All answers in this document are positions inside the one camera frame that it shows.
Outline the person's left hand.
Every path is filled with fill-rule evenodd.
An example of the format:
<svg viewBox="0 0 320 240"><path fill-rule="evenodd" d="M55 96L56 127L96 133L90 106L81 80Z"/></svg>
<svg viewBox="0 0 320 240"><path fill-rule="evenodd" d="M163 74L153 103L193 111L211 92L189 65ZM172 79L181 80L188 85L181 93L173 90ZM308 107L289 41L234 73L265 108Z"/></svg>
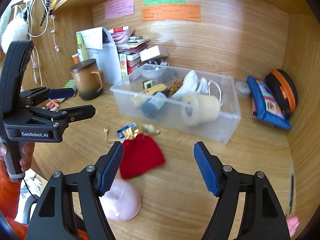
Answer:
<svg viewBox="0 0 320 240"><path fill-rule="evenodd" d="M20 159L20 166L21 166L21 170L23 172L25 172L29 168L31 168L34 148L35 148L35 143L34 142L26 142L22 147L23 156ZM0 156L0 159L1 159L2 162L4 162L4 157L6 156L6 153L7 153L7 148L1 142L1 156Z"/></svg>

